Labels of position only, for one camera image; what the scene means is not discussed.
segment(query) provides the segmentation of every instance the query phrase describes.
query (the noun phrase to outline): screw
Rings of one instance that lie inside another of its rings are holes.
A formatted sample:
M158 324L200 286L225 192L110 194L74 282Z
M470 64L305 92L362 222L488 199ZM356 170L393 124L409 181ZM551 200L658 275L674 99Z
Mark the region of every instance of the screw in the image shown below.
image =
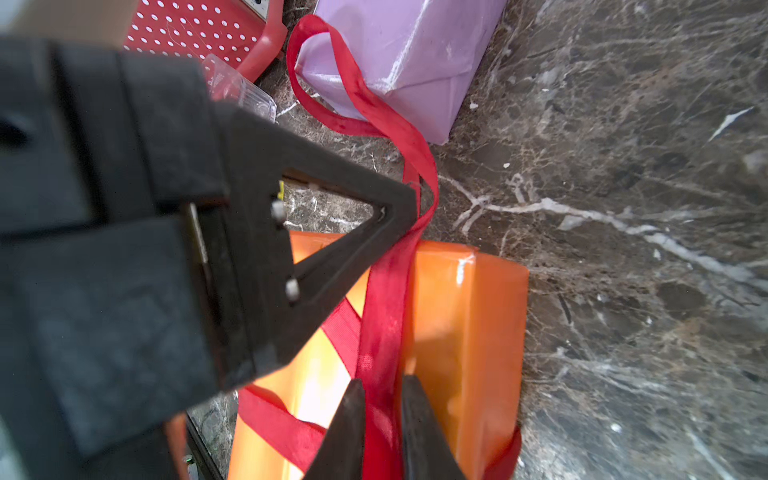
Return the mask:
M292 278L286 282L286 296L291 303L299 299L299 280Z
M286 205L282 200L272 200L270 211L272 212L272 218L278 225L282 226L283 223L286 223L288 214L286 213Z

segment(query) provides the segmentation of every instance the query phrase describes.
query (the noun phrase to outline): plastic packaging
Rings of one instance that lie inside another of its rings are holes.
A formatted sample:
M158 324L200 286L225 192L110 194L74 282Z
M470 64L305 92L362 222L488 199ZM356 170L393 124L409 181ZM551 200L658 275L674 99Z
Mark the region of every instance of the plastic packaging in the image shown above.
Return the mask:
M319 0L315 15L341 32L368 87L444 144L506 0ZM329 35L301 49L302 78L341 115L362 118L346 95Z
M299 262L340 235L291 232ZM449 447L468 480L505 450L520 398L528 271L516 263L453 243L421 242L409 287L412 329L402 364L419 377ZM366 272L347 294L362 313ZM318 329L284 369L255 383L277 394L299 419L328 427L349 373ZM229 480L302 473L238 417Z
M216 101L232 101L244 110L275 121L277 106L272 97L225 61L210 54L203 60L203 69L211 98Z

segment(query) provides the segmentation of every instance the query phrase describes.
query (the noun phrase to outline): purple wrapping paper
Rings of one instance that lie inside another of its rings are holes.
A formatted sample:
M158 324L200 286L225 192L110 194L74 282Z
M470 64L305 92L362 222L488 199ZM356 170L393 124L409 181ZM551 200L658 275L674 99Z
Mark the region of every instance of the purple wrapping paper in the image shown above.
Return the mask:
M319 0L315 15L341 32L368 87L444 144L506 0ZM301 48L296 70L341 115L362 118L344 91L330 36Z

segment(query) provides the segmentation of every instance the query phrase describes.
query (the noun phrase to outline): dark marble floor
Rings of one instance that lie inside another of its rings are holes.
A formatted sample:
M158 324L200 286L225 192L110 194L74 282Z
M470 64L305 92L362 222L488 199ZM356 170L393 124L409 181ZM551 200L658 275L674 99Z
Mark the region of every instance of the dark marble floor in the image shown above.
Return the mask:
M296 105L284 65L262 86L281 126L398 176L391 144ZM432 149L425 237L531 271L516 478L768 477L767 112L765 0L509 2ZM296 229L366 214L288 204Z

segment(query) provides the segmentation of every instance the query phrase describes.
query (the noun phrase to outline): red plastic basket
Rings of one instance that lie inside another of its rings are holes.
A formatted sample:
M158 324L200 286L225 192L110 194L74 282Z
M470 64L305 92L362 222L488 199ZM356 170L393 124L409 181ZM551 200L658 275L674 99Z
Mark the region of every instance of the red plastic basket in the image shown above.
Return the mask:
M282 0L270 0L266 22L237 0L142 0L124 48L201 61L213 53L254 81L280 53L282 16Z

